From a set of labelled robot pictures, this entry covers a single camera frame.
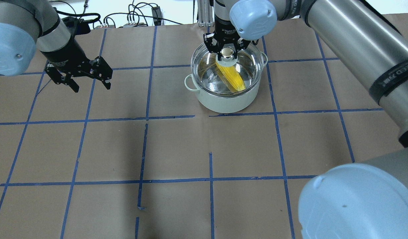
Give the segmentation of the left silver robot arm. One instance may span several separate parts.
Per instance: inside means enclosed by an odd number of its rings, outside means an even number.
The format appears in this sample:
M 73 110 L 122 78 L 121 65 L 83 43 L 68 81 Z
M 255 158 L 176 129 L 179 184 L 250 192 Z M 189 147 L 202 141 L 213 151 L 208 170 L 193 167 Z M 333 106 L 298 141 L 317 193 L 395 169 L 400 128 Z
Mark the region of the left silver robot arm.
M 44 72 L 55 84 L 79 91 L 75 77 L 89 77 L 111 88 L 112 68 L 102 56 L 89 59 L 76 41 L 90 33 L 82 15 L 57 11 L 47 0 L 0 0 L 0 76 L 25 73 L 36 51 L 47 59 Z

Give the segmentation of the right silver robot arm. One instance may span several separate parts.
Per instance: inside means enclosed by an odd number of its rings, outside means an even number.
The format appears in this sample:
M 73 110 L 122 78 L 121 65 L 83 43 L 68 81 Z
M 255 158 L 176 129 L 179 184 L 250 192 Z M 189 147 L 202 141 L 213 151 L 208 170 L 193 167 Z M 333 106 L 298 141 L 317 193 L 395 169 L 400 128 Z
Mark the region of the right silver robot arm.
M 263 95 L 274 112 L 219 115 L 203 109 L 209 172 L 205 239 L 333 239 L 360 229 L 367 213 L 386 234 L 408 230 L 401 199 L 378 167 L 408 186 L 408 148 L 338 59 L 270 63 Z

